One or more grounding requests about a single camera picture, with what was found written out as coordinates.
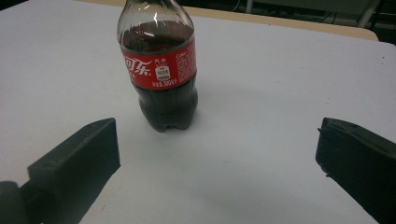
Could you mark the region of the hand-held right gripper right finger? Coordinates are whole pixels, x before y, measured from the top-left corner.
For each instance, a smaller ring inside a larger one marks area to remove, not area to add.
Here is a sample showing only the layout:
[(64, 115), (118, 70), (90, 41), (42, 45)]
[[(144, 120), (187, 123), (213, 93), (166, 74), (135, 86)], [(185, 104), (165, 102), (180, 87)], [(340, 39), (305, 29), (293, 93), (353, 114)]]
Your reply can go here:
[(316, 161), (379, 224), (396, 224), (396, 144), (357, 124), (325, 118)]

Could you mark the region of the white table board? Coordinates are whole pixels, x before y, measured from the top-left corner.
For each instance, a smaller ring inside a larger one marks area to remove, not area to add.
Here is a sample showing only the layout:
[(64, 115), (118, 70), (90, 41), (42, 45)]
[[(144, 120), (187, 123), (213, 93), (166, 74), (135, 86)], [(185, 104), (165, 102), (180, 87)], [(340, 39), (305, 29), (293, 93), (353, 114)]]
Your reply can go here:
[(396, 46), (194, 19), (199, 103), (185, 131), (144, 118), (118, 7), (29, 0), (0, 11), (0, 180), (82, 126), (117, 122), (120, 169), (81, 224), (375, 224), (315, 160), (324, 118), (396, 143)]

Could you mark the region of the wooden table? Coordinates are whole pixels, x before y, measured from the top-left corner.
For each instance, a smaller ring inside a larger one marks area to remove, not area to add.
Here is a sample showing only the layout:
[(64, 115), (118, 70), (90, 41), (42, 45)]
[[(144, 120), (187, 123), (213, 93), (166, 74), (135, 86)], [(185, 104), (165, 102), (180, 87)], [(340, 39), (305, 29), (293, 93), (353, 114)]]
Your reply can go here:
[(283, 18), (252, 15), (246, 13), (236, 13), (236, 12), (198, 8), (198, 7), (185, 7), (185, 9), (190, 15), (197, 17), (283, 26), (283, 27), (289, 27), (295, 29), (309, 30), (309, 31), (321, 32), (321, 33), (343, 35), (343, 36), (357, 37), (360, 39), (378, 41), (378, 37), (374, 32), (359, 27), (349, 27), (349, 26), (342, 26), (336, 24), (318, 23), (312, 21), (297, 21), (297, 20), (290, 20)]

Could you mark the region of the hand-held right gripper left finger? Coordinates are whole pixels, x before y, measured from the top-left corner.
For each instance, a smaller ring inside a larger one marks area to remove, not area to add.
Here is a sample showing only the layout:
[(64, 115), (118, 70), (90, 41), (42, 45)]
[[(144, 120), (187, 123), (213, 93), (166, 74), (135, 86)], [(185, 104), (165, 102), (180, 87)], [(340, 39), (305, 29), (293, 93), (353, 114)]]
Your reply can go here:
[(29, 222), (78, 224), (119, 168), (116, 120), (82, 127), (28, 166), (21, 190)]

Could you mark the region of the cola bottle with red label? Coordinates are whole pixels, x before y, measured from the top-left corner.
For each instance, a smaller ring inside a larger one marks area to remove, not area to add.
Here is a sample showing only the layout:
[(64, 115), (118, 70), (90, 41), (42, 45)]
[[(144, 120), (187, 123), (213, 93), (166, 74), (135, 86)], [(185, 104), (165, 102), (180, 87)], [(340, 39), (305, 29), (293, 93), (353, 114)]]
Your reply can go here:
[(194, 26), (175, 0), (126, 0), (117, 40), (150, 126), (185, 130), (198, 104)]

